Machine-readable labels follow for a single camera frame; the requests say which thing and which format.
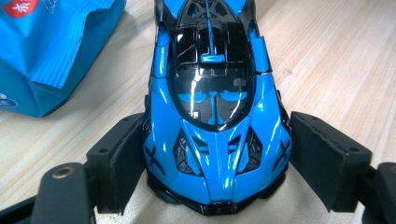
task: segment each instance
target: blue car body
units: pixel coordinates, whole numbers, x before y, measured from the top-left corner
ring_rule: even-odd
[[[148,185],[204,215],[233,214],[284,180],[291,151],[251,0],[156,0],[144,116]]]

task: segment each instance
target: wooden table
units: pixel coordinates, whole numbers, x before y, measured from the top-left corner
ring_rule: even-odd
[[[257,0],[283,104],[329,122],[396,161],[396,1]],[[118,120],[144,110],[154,48],[153,1],[130,0],[120,24],[69,101],[42,119],[0,111],[0,209],[37,193],[53,166],[85,153]],[[284,185],[234,216],[203,217],[157,198],[143,173],[125,215],[99,223],[360,223],[328,213],[291,166]]]

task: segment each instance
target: light wood surface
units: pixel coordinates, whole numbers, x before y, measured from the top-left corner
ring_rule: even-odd
[[[396,1],[263,0],[257,20],[283,104],[329,122],[396,161]],[[120,119],[144,110],[154,48],[153,1],[130,0],[120,24],[69,101],[42,119],[0,111],[0,209],[37,193],[48,169],[85,153]],[[328,213],[291,166],[269,200],[234,216],[203,217],[167,204],[143,173],[123,217],[99,223],[361,223]]]

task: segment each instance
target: blue package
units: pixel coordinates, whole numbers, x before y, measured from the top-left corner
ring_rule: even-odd
[[[125,0],[0,0],[0,109],[42,117],[70,96]]]

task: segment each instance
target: toy car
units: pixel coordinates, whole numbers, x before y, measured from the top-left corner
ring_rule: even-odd
[[[292,145],[255,3],[155,3],[148,185],[204,215],[234,214],[283,182]]]

